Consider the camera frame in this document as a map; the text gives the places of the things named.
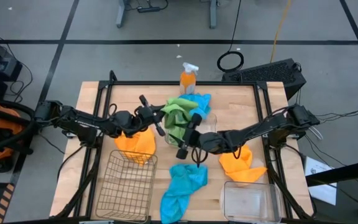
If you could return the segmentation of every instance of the spray bottle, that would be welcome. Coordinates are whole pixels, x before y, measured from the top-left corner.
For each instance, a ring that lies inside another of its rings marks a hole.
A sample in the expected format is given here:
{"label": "spray bottle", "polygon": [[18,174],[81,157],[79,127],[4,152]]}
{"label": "spray bottle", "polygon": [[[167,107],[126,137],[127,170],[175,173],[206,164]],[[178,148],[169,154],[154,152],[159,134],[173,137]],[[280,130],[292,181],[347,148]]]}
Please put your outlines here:
{"label": "spray bottle", "polygon": [[196,88],[198,67],[190,63],[183,63],[185,71],[180,75],[180,94],[193,94]]}

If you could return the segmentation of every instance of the wooden tabletop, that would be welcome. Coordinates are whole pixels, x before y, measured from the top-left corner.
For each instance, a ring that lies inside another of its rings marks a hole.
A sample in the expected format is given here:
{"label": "wooden tabletop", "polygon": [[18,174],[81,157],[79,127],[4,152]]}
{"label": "wooden tabletop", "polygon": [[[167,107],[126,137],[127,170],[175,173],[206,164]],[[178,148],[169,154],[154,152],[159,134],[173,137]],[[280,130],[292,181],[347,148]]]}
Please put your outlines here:
{"label": "wooden tabletop", "polygon": [[[287,106],[287,98],[285,96],[282,83],[270,82],[268,84],[268,93],[272,110]],[[92,113],[96,99],[98,82],[83,82],[76,108],[78,110]],[[257,110],[253,88],[251,86],[201,86],[196,87],[196,92],[212,95],[210,107],[211,112],[216,115],[216,130],[226,129],[243,129],[258,122]],[[147,101],[153,105],[163,105],[170,97],[179,95],[179,86],[141,86],[141,85],[115,85],[112,88],[111,102],[118,105],[119,110],[133,111],[140,105],[139,95],[143,94]],[[104,97],[99,115],[104,107]],[[266,115],[263,94],[260,91],[261,105]],[[154,188],[152,192],[152,201],[150,205],[149,215],[152,220],[160,220],[160,202],[163,193],[168,189],[171,181],[169,168],[173,165],[193,164],[191,157],[186,160],[179,160],[175,157],[177,150],[175,147],[168,145],[163,137],[160,137],[155,128],[151,126],[155,133],[155,142],[157,150],[155,155],[158,157],[157,171],[155,174]],[[289,145],[298,149],[295,140],[289,139]],[[254,160],[251,167],[265,166],[265,159],[261,138],[255,138],[246,143],[253,153]],[[79,147],[77,139],[69,139],[66,147],[65,157],[68,157]],[[96,215],[96,203],[101,191],[101,183],[103,182],[104,173],[108,162],[109,155],[112,150],[117,149],[114,139],[105,137],[101,155],[101,161],[98,172],[98,183],[94,195],[94,205],[91,219],[100,219]],[[83,149],[77,155],[73,156],[63,167],[60,178],[58,180],[55,196],[52,203],[50,215],[56,215],[67,204],[78,188],[81,169],[83,166],[85,150]],[[219,199],[224,183],[230,180],[223,171],[218,162],[219,156],[210,154],[204,163],[208,166],[208,185],[195,192],[191,198],[188,209],[183,220],[194,221],[219,221],[226,220],[221,211]],[[294,196],[296,201],[303,207],[306,213],[311,215],[313,207],[311,204],[308,187],[301,159],[296,152],[284,148],[282,150],[282,162],[287,181],[287,188]],[[267,174],[264,174],[258,183],[268,183]],[[83,195],[83,202],[86,203],[88,191]],[[81,208],[81,215],[85,214],[85,206]],[[285,209],[282,206],[282,216],[285,217]]]}

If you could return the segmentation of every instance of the clear plastic container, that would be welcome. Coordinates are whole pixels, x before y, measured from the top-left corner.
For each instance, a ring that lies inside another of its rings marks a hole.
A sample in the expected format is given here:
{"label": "clear plastic container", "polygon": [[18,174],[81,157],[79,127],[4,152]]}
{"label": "clear plastic container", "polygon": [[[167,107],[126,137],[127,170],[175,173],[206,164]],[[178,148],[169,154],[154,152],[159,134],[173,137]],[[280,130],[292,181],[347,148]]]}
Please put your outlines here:
{"label": "clear plastic container", "polygon": [[225,218],[235,222],[280,223],[281,202],[273,184],[226,182],[221,193]]}
{"label": "clear plastic container", "polygon": [[[216,132],[216,115],[214,113],[210,113],[207,118],[203,119],[201,124],[196,127],[196,130],[201,134]],[[165,142],[177,146],[178,143],[169,135],[170,131],[166,129],[165,133]]]}

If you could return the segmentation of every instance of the gray floor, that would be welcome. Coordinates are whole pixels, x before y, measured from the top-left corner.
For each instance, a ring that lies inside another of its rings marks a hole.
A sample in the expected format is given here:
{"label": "gray floor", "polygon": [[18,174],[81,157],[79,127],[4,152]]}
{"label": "gray floor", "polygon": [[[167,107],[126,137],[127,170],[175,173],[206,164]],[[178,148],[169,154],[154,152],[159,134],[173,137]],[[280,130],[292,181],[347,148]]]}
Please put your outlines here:
{"label": "gray floor", "polygon": [[[346,1],[358,26],[358,1]],[[286,0],[243,0],[236,39],[272,40]],[[60,39],[73,0],[0,0],[0,36],[4,39]],[[154,0],[163,6],[162,0]],[[124,26],[114,23],[117,1],[80,0],[67,39],[230,39],[238,0],[221,0],[218,26],[209,29],[209,5],[197,0],[170,0],[158,13],[127,12]],[[357,40],[337,0],[293,1],[280,33],[280,40]],[[16,57],[27,64],[34,81],[23,94],[23,104],[35,108],[57,45],[11,45]],[[178,80],[183,62],[200,66],[200,80],[220,80],[217,58],[228,45],[64,45],[47,95],[75,105],[81,82],[105,80],[114,70],[119,80]],[[245,56],[244,68],[267,63],[271,45],[234,45]],[[307,84],[301,104],[316,114],[358,109],[358,45],[278,45],[275,60],[293,58],[300,62]],[[229,67],[236,59],[228,58]],[[20,80],[29,81],[23,70]],[[324,135],[319,148],[345,164],[358,162],[358,116],[343,118],[318,127]],[[57,129],[44,133],[64,149],[66,139]],[[318,159],[307,141],[299,141],[301,152]],[[6,222],[47,218],[52,203],[57,169],[62,155],[43,139],[35,138],[35,152],[25,160]],[[340,164],[320,154],[334,167]],[[0,174],[7,182],[11,173]],[[347,181],[339,187],[358,198],[358,183]],[[337,193],[337,206],[316,202],[319,217],[357,223],[358,204]]]}

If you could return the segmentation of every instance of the metal wire basket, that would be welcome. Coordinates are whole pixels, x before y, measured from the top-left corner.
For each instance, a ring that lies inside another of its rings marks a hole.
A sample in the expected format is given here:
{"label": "metal wire basket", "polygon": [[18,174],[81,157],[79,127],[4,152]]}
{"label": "metal wire basket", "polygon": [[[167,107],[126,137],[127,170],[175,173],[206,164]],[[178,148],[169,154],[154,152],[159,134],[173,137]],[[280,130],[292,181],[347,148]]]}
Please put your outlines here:
{"label": "metal wire basket", "polygon": [[96,216],[145,223],[149,216],[157,156],[114,150],[102,183]]}

